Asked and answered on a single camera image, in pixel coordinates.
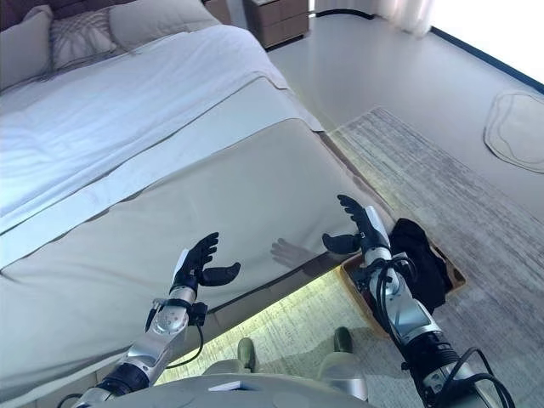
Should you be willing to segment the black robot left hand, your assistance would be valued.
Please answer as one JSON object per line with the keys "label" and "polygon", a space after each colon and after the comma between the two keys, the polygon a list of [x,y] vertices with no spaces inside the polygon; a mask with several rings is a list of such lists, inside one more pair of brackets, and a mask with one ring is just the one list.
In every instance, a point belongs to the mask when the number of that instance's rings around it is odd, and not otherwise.
{"label": "black robot left hand", "polygon": [[226,267],[206,268],[217,251],[219,233],[214,232],[198,241],[188,252],[173,276],[169,292],[182,286],[189,287],[195,293],[199,286],[224,286],[232,282],[240,273],[241,264],[233,263]]}

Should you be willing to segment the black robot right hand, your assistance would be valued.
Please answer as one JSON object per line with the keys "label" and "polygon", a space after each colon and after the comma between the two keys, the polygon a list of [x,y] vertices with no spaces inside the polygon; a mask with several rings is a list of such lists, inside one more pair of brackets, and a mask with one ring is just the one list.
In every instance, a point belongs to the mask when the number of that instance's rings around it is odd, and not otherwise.
{"label": "black robot right hand", "polygon": [[340,205],[355,223],[357,232],[352,235],[324,234],[322,241],[329,252],[347,255],[362,251],[366,254],[378,248],[391,249],[388,233],[373,206],[362,207],[347,195],[338,195]]}

